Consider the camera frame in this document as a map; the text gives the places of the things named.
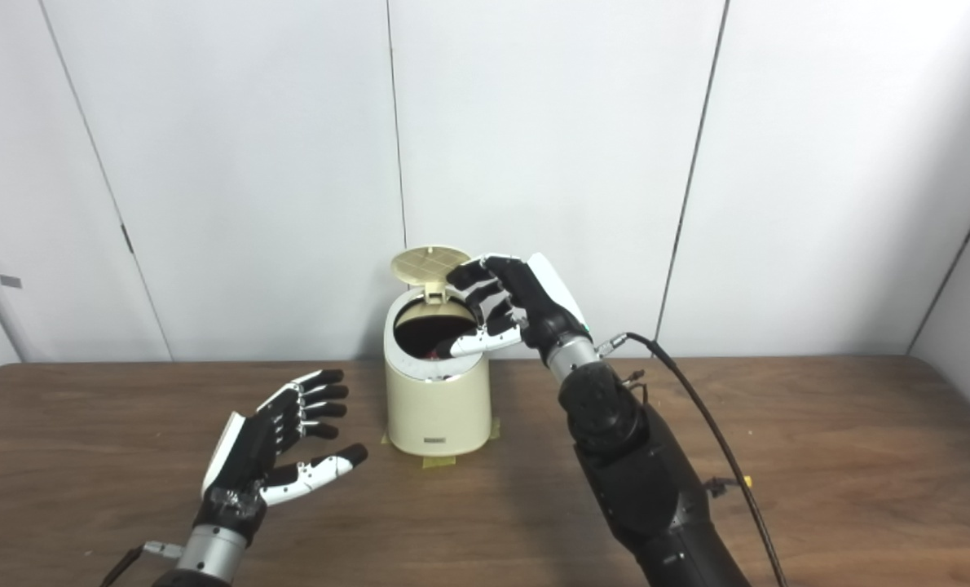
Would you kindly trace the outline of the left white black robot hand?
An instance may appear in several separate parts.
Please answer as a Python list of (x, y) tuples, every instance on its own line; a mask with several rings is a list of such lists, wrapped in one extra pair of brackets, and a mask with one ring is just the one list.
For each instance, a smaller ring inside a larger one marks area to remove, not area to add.
[(366, 447), (351, 444), (309, 461), (277, 463), (303, 439), (338, 438), (328, 420), (347, 413), (344, 376), (314, 371), (283, 384), (251, 415), (229, 415), (203, 476), (195, 527), (220, 527), (253, 544), (269, 508), (306, 497), (367, 460)]

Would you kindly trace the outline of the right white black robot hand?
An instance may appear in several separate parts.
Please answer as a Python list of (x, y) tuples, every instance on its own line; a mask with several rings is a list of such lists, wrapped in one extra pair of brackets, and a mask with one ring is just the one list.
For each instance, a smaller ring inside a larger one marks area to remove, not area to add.
[(489, 298), (497, 304), (477, 329), (437, 343), (438, 358), (456, 358), (496, 351), (515, 343), (540, 353), (542, 360), (566, 343), (592, 334), (570, 290), (541, 254), (528, 260), (486, 254), (448, 272), (447, 282), (464, 291), (464, 304), (480, 315)]

